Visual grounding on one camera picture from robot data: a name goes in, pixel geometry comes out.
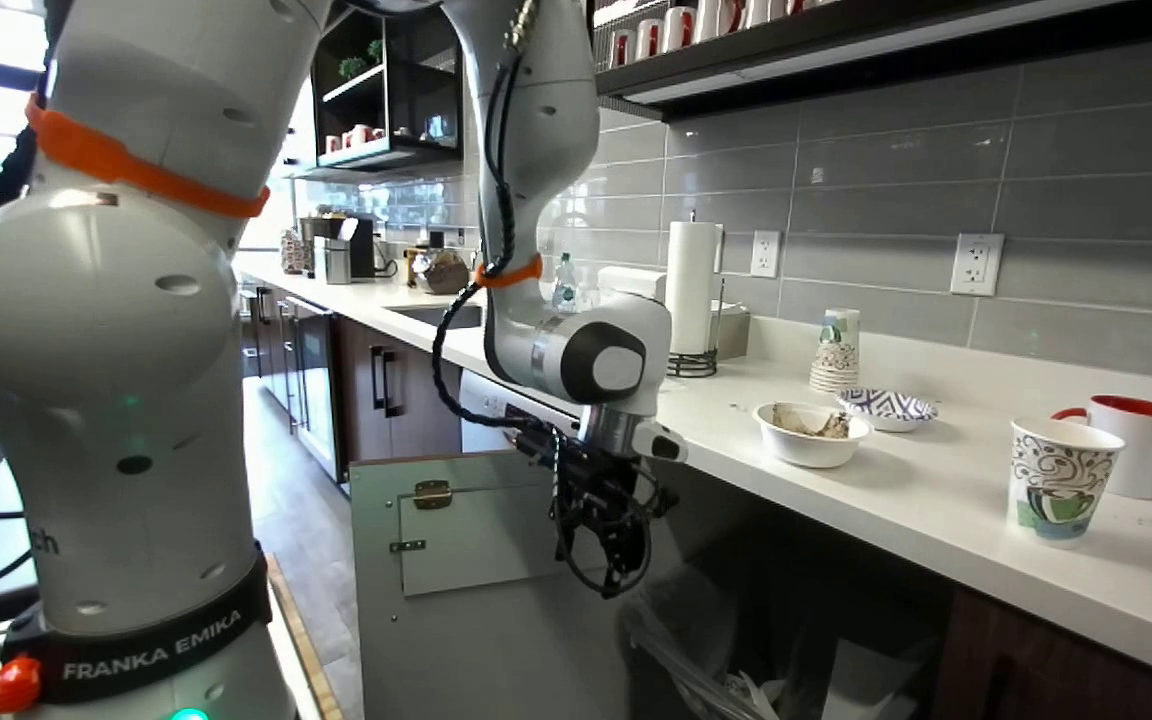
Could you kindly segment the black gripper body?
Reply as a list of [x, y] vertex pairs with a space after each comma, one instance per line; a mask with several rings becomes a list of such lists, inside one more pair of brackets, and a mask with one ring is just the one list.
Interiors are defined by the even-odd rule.
[[660, 420], [587, 411], [574, 430], [551, 435], [551, 518], [565, 537], [638, 537], [670, 507], [647, 476], [652, 465], [678, 465], [688, 438]]

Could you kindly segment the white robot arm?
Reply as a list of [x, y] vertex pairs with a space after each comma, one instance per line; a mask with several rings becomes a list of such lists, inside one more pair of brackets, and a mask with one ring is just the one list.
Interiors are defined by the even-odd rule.
[[[668, 311], [561, 314], [535, 221], [599, 138], [574, 0], [359, 0], [439, 11], [479, 123], [495, 376], [585, 408], [556, 449], [556, 526], [594, 537], [616, 594], [647, 563], [638, 430]], [[268, 634], [268, 558], [239, 449], [232, 253], [331, 0], [48, 0], [31, 166], [0, 209], [0, 452], [39, 598], [0, 645], [0, 720], [296, 720]]]

